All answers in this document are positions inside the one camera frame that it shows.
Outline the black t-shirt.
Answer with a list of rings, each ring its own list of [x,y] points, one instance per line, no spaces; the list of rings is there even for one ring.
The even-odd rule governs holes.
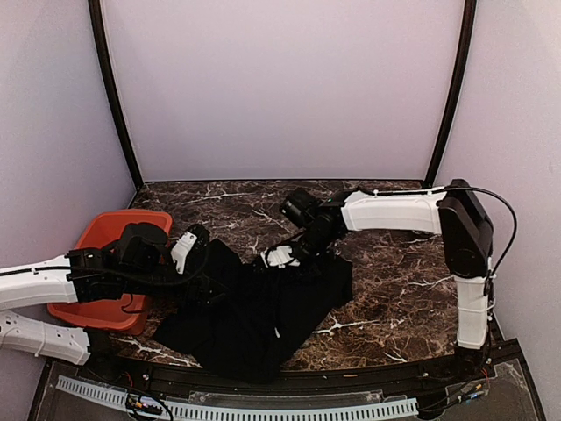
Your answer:
[[[152,338],[213,375],[272,382],[330,311],[351,301],[352,269],[333,253],[299,267],[260,269],[214,239],[204,273],[224,296],[210,305],[183,302]]]

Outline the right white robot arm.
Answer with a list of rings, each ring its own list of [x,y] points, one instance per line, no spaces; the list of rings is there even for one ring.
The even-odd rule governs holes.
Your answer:
[[[323,253],[349,232],[396,230],[441,237],[444,259],[458,297],[457,345],[447,362],[457,381],[481,365],[479,349],[487,340],[494,305],[494,279],[501,259],[494,255],[494,225],[480,200],[485,189],[463,179],[430,189],[338,191],[325,200],[298,188],[285,198],[280,213],[301,229],[261,254],[269,268],[297,267]]]

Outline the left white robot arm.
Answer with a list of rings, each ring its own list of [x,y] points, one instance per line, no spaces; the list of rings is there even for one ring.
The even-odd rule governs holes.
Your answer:
[[[176,241],[157,225],[128,224],[101,248],[71,250],[51,260],[1,272],[1,343],[10,349],[64,360],[117,382],[124,364],[104,349],[104,337],[90,328],[62,327],[22,318],[19,308],[46,303],[96,303],[124,295],[205,298],[209,282],[209,231],[191,225]]]

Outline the black front rail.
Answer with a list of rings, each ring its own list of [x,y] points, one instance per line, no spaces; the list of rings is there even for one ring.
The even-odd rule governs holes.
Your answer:
[[[423,360],[384,367],[331,371],[283,371],[266,383],[249,383],[212,375],[201,368],[119,360],[116,363],[89,365],[81,371],[107,382],[122,382],[125,386],[155,395],[186,396],[194,391],[217,393],[256,393],[258,395],[304,395],[360,392],[380,389],[387,395],[399,393],[424,396],[440,393],[446,387],[471,382],[484,377],[472,372],[462,377],[447,369],[451,359]]]

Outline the right black frame post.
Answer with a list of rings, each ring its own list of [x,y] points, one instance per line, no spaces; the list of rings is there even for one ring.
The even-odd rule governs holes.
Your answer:
[[[438,171],[444,159],[444,152],[451,134],[452,124],[458,107],[465,69],[468,62],[472,32],[477,10],[476,0],[465,0],[458,35],[458,45],[454,65],[451,73],[451,82],[444,104],[443,115],[438,128],[435,145],[430,156],[430,162],[423,178],[423,187],[431,188],[435,185]]]

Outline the black frame post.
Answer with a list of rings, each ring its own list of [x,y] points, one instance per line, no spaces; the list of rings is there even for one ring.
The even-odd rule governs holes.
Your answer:
[[[107,102],[110,107],[110,114],[129,175],[135,190],[139,191],[144,186],[145,182],[140,171],[136,154],[133,150],[131,136],[125,122],[124,111],[117,92],[117,83],[113,72],[109,43],[104,25],[102,2],[99,0],[89,0],[88,8],[98,66],[100,68]]]
[[[465,0],[458,35],[458,45],[454,65],[451,73],[451,82],[444,104],[443,115],[438,128],[435,145],[430,156],[430,162],[423,178],[423,187],[431,188],[435,185],[438,171],[444,159],[444,152],[451,134],[452,124],[458,107],[465,69],[468,62],[472,32],[477,10],[476,0]]]

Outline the left black frame post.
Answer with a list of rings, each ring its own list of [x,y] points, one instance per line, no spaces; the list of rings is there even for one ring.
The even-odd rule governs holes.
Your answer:
[[[104,25],[102,2],[99,0],[89,0],[88,8],[98,66],[100,68],[107,102],[110,107],[110,114],[129,175],[135,190],[139,191],[144,186],[145,182],[140,171],[136,154],[133,150],[131,136],[125,122],[124,111],[117,92],[117,83],[113,72],[109,43]]]

